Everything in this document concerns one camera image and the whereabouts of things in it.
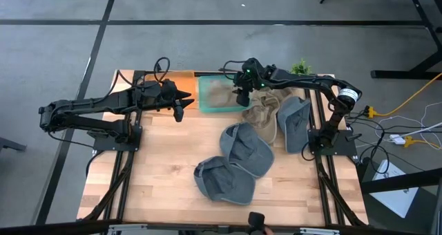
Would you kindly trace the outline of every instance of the desk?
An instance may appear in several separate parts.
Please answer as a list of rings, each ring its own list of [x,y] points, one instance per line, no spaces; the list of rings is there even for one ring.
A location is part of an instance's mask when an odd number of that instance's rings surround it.
[[[133,77],[133,72],[122,70],[127,79]],[[119,78],[114,91],[128,87]],[[296,89],[296,94],[305,97],[303,89]],[[314,97],[312,92],[315,120],[319,120]],[[323,97],[323,106],[327,106],[326,101]],[[324,111],[329,118],[331,112]],[[110,113],[103,116],[103,120],[108,121],[121,118],[122,115]],[[274,163],[269,172],[256,181],[251,205],[211,202],[200,193],[193,170],[199,162],[221,155],[221,132],[239,121],[240,113],[201,113],[198,109],[185,109],[180,123],[175,122],[171,111],[143,112],[142,141],[139,151],[135,152],[123,221],[247,225],[249,212],[253,211],[263,213],[269,226],[325,225],[315,163],[303,160],[300,154],[289,155],[281,131],[272,146]],[[341,123],[340,127],[345,128],[345,124]],[[103,152],[90,165],[78,218],[88,215],[108,190],[115,156],[115,151]],[[340,193],[367,223],[355,166],[347,157],[335,156],[334,160]],[[116,217],[119,196],[117,192],[111,218]],[[332,220],[336,222],[333,198],[331,194],[328,196]]]

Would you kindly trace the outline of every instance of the floor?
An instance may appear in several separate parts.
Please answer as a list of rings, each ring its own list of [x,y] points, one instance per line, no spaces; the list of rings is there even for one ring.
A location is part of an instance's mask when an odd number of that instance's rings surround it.
[[[107,1],[0,0],[0,19],[101,19]],[[327,0],[323,5],[318,1],[115,0],[110,19],[419,18],[410,0]],[[433,23],[440,25],[441,14],[434,2],[421,3]],[[0,154],[0,227],[32,222],[59,145],[40,130],[37,109],[51,101],[75,98],[97,31],[98,26],[0,25],[0,136],[28,145],[24,153],[5,149]],[[372,79],[369,72],[408,70],[435,51],[428,32],[420,28],[107,26],[86,97],[104,95],[115,69],[152,69],[161,56],[171,59],[173,70],[204,71],[215,71],[230,59],[256,57],[263,64],[291,68],[303,58],[313,72],[333,73],[359,87],[364,95],[355,110],[369,104],[388,112],[426,81]],[[441,69],[437,65],[432,71]],[[442,84],[433,83],[396,114],[420,120],[426,105],[442,101],[441,91]],[[440,111],[442,105],[428,107],[424,123],[440,122]],[[382,122],[395,124],[417,123],[399,117]],[[355,124],[354,128],[367,142],[377,139],[369,127]],[[431,134],[425,137],[437,142]],[[73,140],[92,143],[82,132],[75,132]],[[442,166],[442,153],[426,144],[409,149],[386,144],[385,148],[422,169]],[[70,146],[49,223],[75,220],[90,155],[90,149]],[[375,161],[383,156],[376,155]],[[418,171],[396,158],[392,162],[407,173]]]

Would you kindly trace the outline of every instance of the wooden table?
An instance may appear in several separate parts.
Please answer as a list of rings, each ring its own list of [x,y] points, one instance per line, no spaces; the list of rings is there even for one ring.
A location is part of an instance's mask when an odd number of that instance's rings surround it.
[[[132,79],[133,70],[122,70],[122,73],[127,79]],[[114,91],[125,88],[128,84],[119,78]],[[305,97],[302,89],[296,89],[296,94]],[[315,120],[319,120],[313,91],[311,100]],[[323,106],[327,106],[324,96],[323,102]],[[328,119],[331,112],[328,109],[324,112]],[[108,121],[122,118],[122,115],[110,113],[103,116],[103,120]],[[193,170],[199,162],[221,155],[221,132],[239,121],[240,113],[201,113],[198,109],[185,109],[180,123],[175,122],[171,111],[143,112],[142,141],[135,153],[123,220],[247,225],[249,212],[253,211],[263,213],[269,226],[323,226],[315,163],[303,160],[300,154],[289,155],[279,128],[272,146],[274,163],[267,174],[256,181],[255,194],[249,206],[212,202],[200,193],[193,179]],[[78,218],[89,214],[108,190],[115,156],[115,151],[106,151],[92,162]],[[357,216],[367,223],[355,166],[344,156],[334,156],[334,164],[340,193]],[[333,198],[330,193],[328,196],[331,217],[336,223]],[[115,195],[111,218],[116,217],[118,200],[119,192]]]

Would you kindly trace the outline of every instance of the green plant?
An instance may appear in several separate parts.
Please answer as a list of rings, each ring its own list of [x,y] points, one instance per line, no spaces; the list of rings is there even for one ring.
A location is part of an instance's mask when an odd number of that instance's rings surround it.
[[[293,64],[291,67],[291,73],[308,75],[311,73],[311,66],[306,66],[305,60],[301,58],[301,62],[299,64]]]

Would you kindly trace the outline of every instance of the teal container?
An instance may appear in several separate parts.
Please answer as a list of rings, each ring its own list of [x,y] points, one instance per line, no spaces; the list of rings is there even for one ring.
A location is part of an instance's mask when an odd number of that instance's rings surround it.
[[[216,97],[212,93],[212,91],[214,91],[213,90],[214,85],[222,86],[225,88],[229,87],[233,88],[233,81],[227,79],[224,75],[198,77],[198,95],[199,95],[198,106],[202,113],[219,113],[219,112],[235,112],[235,111],[238,112],[249,108],[249,107],[240,106],[238,103],[233,103],[231,106],[214,107],[213,100],[211,101],[211,98]]]

